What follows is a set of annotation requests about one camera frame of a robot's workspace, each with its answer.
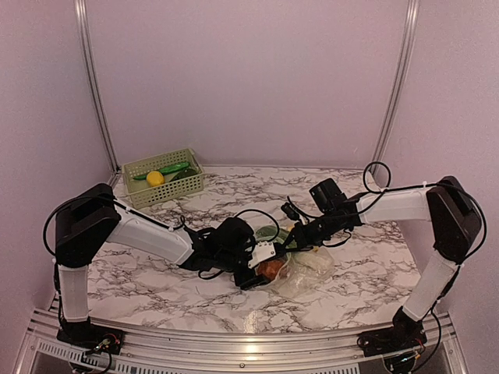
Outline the brown fake potato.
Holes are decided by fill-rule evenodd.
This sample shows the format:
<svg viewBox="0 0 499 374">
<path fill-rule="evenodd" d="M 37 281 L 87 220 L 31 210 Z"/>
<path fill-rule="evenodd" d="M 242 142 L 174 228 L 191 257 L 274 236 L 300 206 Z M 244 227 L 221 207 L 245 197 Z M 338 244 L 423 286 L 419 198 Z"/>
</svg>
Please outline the brown fake potato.
<svg viewBox="0 0 499 374">
<path fill-rule="evenodd" d="M 273 259 L 260 263 L 257 267 L 257 275 L 264 276 L 267 280 L 273 281 L 285 265 L 286 261 L 283 259 Z"/>
</svg>

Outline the clear polka dot zip bag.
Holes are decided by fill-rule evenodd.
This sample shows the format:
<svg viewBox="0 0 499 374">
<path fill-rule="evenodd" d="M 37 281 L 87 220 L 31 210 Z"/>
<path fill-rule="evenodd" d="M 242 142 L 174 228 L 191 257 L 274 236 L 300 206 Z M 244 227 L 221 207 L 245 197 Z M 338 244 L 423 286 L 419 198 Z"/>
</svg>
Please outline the clear polka dot zip bag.
<svg viewBox="0 0 499 374">
<path fill-rule="evenodd" d="M 327 252 L 327 250 L 322 247 L 313 247 L 310 251 Z M 297 298 L 298 296 L 313 290 L 316 286 L 322 285 L 333 274 L 334 262 L 328 272 L 317 273 L 305 266 L 299 265 L 294 260 L 294 255 L 297 253 L 298 252 L 291 252 L 278 257 L 277 259 L 286 261 L 285 265 L 281 268 L 278 276 L 273 281 L 269 281 L 269 284 L 257 287 L 257 290 L 266 291 L 283 298 Z"/>
</svg>

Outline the green fake pepper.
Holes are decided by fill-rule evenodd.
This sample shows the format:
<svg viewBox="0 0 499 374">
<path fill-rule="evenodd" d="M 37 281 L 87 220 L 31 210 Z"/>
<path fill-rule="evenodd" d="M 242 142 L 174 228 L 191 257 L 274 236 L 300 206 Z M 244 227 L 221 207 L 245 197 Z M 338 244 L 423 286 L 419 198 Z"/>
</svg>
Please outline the green fake pepper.
<svg viewBox="0 0 499 374">
<path fill-rule="evenodd" d="M 172 182 L 178 181 L 178 180 L 181 180 L 184 178 L 189 178 L 189 177 L 195 176 L 197 174 L 198 174 L 198 172 L 196 169 L 186 168 L 186 169 L 180 171 L 178 174 L 176 174 L 175 177 L 172 179 Z"/>
</svg>

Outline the green fake cucumber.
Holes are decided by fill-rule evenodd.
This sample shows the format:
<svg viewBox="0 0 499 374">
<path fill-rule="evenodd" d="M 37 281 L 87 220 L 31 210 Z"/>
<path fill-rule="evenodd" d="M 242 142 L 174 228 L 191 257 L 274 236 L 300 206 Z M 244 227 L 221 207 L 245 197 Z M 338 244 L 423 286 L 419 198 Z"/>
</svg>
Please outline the green fake cucumber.
<svg viewBox="0 0 499 374">
<path fill-rule="evenodd" d="M 169 166 L 159 168 L 159 169 L 157 169 L 157 172 L 161 173 L 162 175 L 170 175 L 172 173 L 186 170 L 189 167 L 190 167 L 190 163 L 187 161 L 184 161 L 181 163 L 171 164 Z M 137 181 L 145 180 L 149 174 L 150 174 L 150 171 L 148 171 L 147 173 L 142 174 L 142 175 L 134 176 L 133 179 L 137 180 Z"/>
</svg>

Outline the yellow fake lemon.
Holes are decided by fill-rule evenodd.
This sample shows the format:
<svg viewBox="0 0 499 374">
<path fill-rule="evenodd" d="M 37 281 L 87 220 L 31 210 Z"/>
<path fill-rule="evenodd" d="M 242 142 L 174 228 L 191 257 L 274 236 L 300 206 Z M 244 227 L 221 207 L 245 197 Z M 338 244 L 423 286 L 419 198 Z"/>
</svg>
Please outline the yellow fake lemon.
<svg viewBox="0 0 499 374">
<path fill-rule="evenodd" d="M 153 188 L 165 183 L 165 177 L 160 171 L 151 171 L 146 176 L 147 184 Z"/>
</svg>

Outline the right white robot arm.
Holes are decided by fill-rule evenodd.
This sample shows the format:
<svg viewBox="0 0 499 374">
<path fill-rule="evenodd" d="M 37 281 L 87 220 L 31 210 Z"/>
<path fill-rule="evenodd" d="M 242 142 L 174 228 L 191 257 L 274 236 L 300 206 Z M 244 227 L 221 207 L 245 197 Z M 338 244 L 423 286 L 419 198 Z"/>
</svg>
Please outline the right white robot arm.
<svg viewBox="0 0 499 374">
<path fill-rule="evenodd" d="M 487 237 L 483 209 L 453 176 L 422 185 L 367 189 L 350 197 L 328 179 L 310 193 L 321 214 L 295 224 L 281 247 L 294 242 L 297 250 L 306 250 L 340 231 L 397 223 L 421 272 L 402 306 L 402 315 L 415 322 L 444 297 L 461 266 Z"/>
</svg>

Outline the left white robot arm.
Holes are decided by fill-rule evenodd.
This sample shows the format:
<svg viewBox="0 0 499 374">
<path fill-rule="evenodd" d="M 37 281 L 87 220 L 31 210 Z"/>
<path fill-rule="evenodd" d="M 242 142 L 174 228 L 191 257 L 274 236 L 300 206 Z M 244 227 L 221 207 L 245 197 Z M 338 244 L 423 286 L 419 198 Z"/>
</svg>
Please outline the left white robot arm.
<svg viewBox="0 0 499 374">
<path fill-rule="evenodd" d="M 55 283 L 62 300 L 61 327 L 83 347 L 93 346 L 99 337 L 89 317 L 87 275 L 93 258 L 106 243 L 138 249 L 188 271 L 233 273 L 242 289 L 259 282 L 255 269 L 276 253 L 272 243 L 257 241 L 253 229 L 239 217 L 199 231 L 184 224 L 171 228 L 125 205 L 104 183 L 62 203 L 51 219 L 55 220 Z"/>
</svg>

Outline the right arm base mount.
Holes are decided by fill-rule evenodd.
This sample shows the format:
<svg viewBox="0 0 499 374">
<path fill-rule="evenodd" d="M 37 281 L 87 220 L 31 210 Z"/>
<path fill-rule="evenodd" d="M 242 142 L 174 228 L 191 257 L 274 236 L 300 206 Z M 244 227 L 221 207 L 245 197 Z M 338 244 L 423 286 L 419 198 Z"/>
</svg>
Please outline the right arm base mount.
<svg viewBox="0 0 499 374">
<path fill-rule="evenodd" d="M 356 343 L 365 357 L 383 355 L 389 373 L 411 373 L 426 350 L 426 342 L 423 322 L 411 319 L 400 308 L 390 327 L 364 331 Z"/>
</svg>

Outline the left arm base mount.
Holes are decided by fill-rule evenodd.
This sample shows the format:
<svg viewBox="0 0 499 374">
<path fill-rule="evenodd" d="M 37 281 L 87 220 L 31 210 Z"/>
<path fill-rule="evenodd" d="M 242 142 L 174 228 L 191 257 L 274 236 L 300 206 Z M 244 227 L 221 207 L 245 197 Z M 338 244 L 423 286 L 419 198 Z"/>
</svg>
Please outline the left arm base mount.
<svg viewBox="0 0 499 374">
<path fill-rule="evenodd" d="M 108 373 L 112 367 L 112 355 L 118 355 L 122 349 L 125 333 L 123 330 L 93 324 L 90 319 L 71 323 L 64 318 L 59 320 L 57 339 L 63 343 L 84 348 L 85 355 L 104 353 L 108 364 L 104 369 L 92 373 Z"/>
</svg>

